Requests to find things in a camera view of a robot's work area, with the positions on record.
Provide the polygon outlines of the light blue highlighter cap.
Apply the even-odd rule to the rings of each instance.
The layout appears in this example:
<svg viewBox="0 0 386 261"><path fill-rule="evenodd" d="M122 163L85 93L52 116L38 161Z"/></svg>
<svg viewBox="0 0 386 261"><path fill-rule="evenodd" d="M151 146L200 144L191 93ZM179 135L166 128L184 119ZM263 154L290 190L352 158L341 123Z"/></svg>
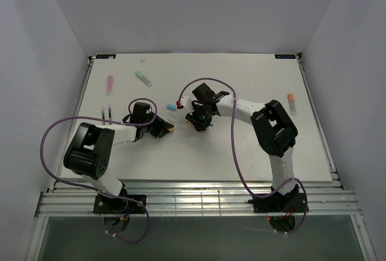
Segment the light blue highlighter cap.
<svg viewBox="0 0 386 261"><path fill-rule="evenodd" d="M172 112L177 110L177 106L174 104L167 104L166 108Z"/></svg>

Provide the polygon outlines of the orange capped marker pen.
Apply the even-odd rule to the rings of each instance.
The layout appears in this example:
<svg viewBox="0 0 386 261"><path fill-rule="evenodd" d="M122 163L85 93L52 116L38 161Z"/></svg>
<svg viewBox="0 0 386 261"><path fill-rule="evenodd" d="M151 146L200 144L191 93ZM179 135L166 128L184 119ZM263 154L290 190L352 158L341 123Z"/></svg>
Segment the orange capped marker pen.
<svg viewBox="0 0 386 261"><path fill-rule="evenodd" d="M296 116L297 112L296 112L294 95L292 93L289 93L287 95L287 99L288 99L289 111L290 111L291 116Z"/></svg>

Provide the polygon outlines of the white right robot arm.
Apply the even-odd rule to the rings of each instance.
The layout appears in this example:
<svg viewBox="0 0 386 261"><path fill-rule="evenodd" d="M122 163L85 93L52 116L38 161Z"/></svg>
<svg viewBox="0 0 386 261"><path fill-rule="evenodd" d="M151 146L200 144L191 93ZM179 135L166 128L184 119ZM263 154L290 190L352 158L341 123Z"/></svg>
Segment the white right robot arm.
<svg viewBox="0 0 386 261"><path fill-rule="evenodd" d="M234 123L237 119L253 127L259 146L269 156L273 178L272 193L255 197L272 197L273 206L277 210L288 210L294 204L294 196L299 192L293 170L293 148L298 130L281 103L272 100L262 104L238 99L235 92L215 93L205 83L194 89L192 94L194 99L179 96L177 108L187 111L186 120L197 132L206 131L214 116L231 118L232 154L243 183L245 180L236 159Z"/></svg>

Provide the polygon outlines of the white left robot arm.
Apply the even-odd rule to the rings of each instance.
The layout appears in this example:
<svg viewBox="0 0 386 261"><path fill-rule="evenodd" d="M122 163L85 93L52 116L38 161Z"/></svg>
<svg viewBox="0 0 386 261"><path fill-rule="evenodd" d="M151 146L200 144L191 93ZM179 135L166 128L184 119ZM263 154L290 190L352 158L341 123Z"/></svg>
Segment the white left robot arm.
<svg viewBox="0 0 386 261"><path fill-rule="evenodd" d="M174 125L159 117L149 104L136 102L120 124L94 125L82 122L67 148L63 164L66 169L89 181L98 191L107 193L107 205L119 213L127 208L128 198L122 193L124 184L109 170L112 148L137 142L147 133L159 138L173 130Z"/></svg>

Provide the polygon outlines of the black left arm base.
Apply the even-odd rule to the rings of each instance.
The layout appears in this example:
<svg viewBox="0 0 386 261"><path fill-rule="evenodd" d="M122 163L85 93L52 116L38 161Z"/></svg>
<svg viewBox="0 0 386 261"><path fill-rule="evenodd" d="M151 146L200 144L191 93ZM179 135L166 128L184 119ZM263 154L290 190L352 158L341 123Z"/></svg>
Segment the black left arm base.
<svg viewBox="0 0 386 261"><path fill-rule="evenodd" d="M142 203L144 206L146 206L147 203L147 196L146 195L139 195L134 194L130 195L127 193L125 189L121 190L121 193L119 196L131 198L133 200L136 200L140 203ZM133 202L128 202L126 200L121 200L117 198L110 198L106 197L104 195L98 194L95 197L94 205L93 205L93 213L94 214L126 214L126 213L133 213L133 214L143 214L145 213L145 210L138 204Z"/></svg>

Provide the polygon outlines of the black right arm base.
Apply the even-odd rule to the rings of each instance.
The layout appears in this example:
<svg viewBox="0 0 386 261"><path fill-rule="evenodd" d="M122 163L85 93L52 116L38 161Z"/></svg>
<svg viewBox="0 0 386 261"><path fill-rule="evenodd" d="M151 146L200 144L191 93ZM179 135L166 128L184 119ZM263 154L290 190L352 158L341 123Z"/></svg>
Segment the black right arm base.
<svg viewBox="0 0 386 261"><path fill-rule="evenodd" d="M294 189L285 195L276 192L268 198L252 197L248 203L253 205L255 213L303 213L309 210L305 196L303 192L299 192L299 185L295 184Z"/></svg>

